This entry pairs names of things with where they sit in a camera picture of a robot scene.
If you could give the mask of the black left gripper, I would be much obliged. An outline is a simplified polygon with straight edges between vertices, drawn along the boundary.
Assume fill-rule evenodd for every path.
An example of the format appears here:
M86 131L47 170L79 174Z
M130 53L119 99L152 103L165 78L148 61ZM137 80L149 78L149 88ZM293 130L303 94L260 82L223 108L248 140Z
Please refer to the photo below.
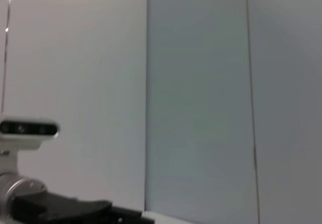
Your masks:
M20 223L98 223L111 206L106 200L83 201L42 192L15 196L10 216ZM112 207L110 215L112 223L138 223L142 212Z

